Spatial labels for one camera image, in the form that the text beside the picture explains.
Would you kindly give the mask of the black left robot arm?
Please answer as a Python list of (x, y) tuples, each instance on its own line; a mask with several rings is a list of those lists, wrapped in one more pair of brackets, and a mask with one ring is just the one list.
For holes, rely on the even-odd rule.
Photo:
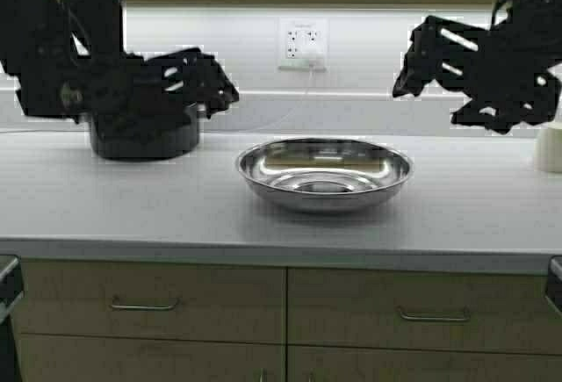
[(124, 47), (123, 0), (1, 0), (1, 65), (24, 115), (91, 120), (102, 141), (147, 144), (228, 110), (238, 90), (197, 47)]

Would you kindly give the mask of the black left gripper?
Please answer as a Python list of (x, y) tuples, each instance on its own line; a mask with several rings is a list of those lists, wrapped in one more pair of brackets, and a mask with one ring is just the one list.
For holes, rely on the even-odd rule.
[(199, 47), (149, 59), (124, 52), (80, 54), (61, 74), (56, 89), (58, 119), (77, 124), (92, 117), (108, 119), (111, 131), (145, 117), (173, 127), (192, 103), (198, 105), (199, 119), (210, 119), (240, 99), (215, 57)]

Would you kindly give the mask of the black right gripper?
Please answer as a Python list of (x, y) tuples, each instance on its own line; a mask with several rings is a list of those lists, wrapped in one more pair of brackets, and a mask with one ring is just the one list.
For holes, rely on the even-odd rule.
[(410, 42), (394, 98), (418, 97), (437, 82), (469, 99), (452, 124), (499, 134), (555, 119), (561, 81), (550, 69), (561, 63), (559, 15), (510, 15), (488, 29), (428, 16)]

